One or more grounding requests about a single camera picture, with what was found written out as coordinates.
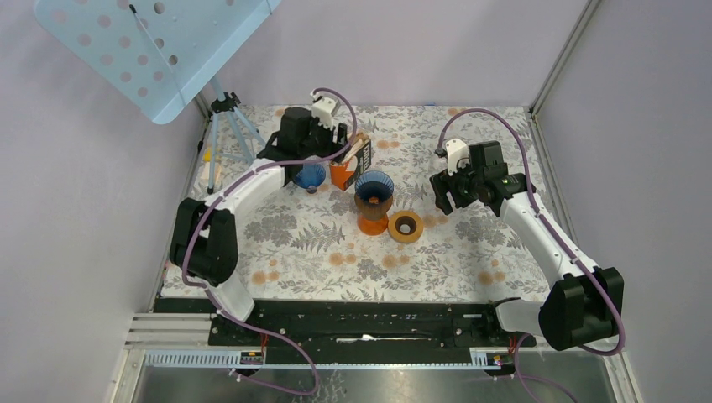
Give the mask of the orange coffee filter box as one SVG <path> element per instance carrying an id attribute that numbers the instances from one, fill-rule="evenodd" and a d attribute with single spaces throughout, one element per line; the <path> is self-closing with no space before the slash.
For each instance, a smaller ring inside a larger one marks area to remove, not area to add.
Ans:
<path id="1" fill-rule="evenodd" d="M 371 166 L 373 147 L 368 134 L 357 133 L 353 147 L 340 163 L 329 164 L 331 182 L 341 191 L 346 191 Z"/>

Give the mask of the blue glass dripper cone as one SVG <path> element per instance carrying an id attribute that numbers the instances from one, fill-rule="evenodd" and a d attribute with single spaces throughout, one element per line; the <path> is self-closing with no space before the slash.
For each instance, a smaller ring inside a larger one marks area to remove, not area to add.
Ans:
<path id="1" fill-rule="evenodd" d="M 368 170 L 354 182 L 355 196 L 363 202 L 370 202 L 374 197 L 384 202 L 392 197 L 394 189 L 393 180 L 378 170 Z"/>

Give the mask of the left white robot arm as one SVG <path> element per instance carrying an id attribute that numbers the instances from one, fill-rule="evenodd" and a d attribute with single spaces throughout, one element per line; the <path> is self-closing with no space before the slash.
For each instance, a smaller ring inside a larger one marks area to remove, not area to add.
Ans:
<path id="1" fill-rule="evenodd" d="M 255 342 L 261 325 L 250 316 L 254 298 L 235 273 L 238 222 L 291 183 L 305 163 L 339 159 L 348 150 L 348 126 L 335 122 L 336 111 L 328 99 L 288 107 L 236 181 L 205 201 L 186 198 L 178 206 L 169 260 L 181 268 L 185 284 L 203 290 L 220 315 L 232 318 L 228 334 L 239 344 Z"/>

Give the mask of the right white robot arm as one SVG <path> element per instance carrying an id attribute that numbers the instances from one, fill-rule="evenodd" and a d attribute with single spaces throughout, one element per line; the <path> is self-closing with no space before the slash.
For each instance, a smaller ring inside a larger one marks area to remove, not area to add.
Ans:
<path id="1" fill-rule="evenodd" d="M 452 139 L 435 151 L 445 170 L 430 179 L 435 204 L 449 215 L 480 202 L 512 229 L 549 284 L 545 301 L 511 297 L 494 303 L 495 314 L 481 324 L 484 340 L 501 346 L 515 332 L 545 338 L 557 351 L 588 348 L 616 337 L 624 343 L 620 313 L 624 280 L 584 254 L 542 205 L 530 178 L 511 174 L 497 141 L 467 145 Z"/>

